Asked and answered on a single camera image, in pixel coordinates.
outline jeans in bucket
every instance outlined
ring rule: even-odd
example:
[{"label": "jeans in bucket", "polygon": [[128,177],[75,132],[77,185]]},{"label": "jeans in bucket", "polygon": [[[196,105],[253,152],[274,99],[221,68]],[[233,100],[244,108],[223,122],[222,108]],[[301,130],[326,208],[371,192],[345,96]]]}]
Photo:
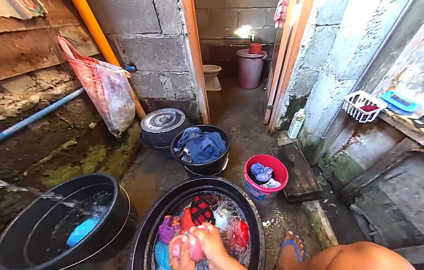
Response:
[{"label": "jeans in bucket", "polygon": [[218,159],[227,146],[218,132],[204,133],[198,127],[185,129],[182,137],[177,142],[175,152],[187,148],[193,163],[208,163]]}]

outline hand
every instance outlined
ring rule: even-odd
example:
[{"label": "hand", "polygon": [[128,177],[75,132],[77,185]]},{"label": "hand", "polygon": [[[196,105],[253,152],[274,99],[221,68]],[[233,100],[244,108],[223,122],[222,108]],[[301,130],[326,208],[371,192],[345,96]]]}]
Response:
[{"label": "hand", "polygon": [[[176,239],[181,239],[180,249],[177,254],[176,250],[173,250],[173,243]],[[169,245],[169,264],[172,270],[195,270],[195,262],[192,261],[189,251],[189,243],[187,236],[175,236]]]},{"label": "hand", "polygon": [[209,266],[218,262],[223,263],[224,259],[230,257],[223,246],[219,229],[212,224],[204,222],[198,227],[192,227],[190,234],[200,242],[205,257],[209,260]]}]

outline wooden wall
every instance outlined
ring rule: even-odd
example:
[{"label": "wooden wall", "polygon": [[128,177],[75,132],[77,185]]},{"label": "wooden wall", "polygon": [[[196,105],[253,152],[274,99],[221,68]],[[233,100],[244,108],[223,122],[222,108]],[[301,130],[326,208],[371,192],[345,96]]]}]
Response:
[{"label": "wooden wall", "polygon": [[48,14],[29,20],[0,18],[0,80],[63,63],[56,36],[83,55],[99,51],[71,0],[42,0]]}]

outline foot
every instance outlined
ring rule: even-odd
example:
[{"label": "foot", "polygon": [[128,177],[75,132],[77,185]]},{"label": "foot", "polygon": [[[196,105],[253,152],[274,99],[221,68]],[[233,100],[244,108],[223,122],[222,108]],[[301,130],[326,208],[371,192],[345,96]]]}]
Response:
[{"label": "foot", "polygon": [[[283,238],[283,241],[292,240],[297,245],[297,248],[299,248],[300,258],[304,258],[304,244],[302,241],[300,241],[300,238],[298,236],[293,236],[293,232],[286,231],[285,236]],[[294,263],[299,262],[299,259],[297,258],[297,253],[295,252],[295,249],[293,248],[293,245],[288,244],[285,247],[283,247],[281,254],[279,256],[279,260],[277,261],[277,269],[278,270],[285,270],[285,269],[292,269],[292,266]]]}]

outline plastic bag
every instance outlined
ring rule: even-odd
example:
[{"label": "plastic bag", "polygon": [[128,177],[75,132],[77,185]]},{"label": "plastic bag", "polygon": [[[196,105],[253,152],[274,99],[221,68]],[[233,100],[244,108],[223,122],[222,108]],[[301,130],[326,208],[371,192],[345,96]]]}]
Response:
[{"label": "plastic bag", "polygon": [[58,37],[68,62],[92,100],[109,131],[119,137],[135,117],[135,101],[121,67],[80,55],[63,37]]}]

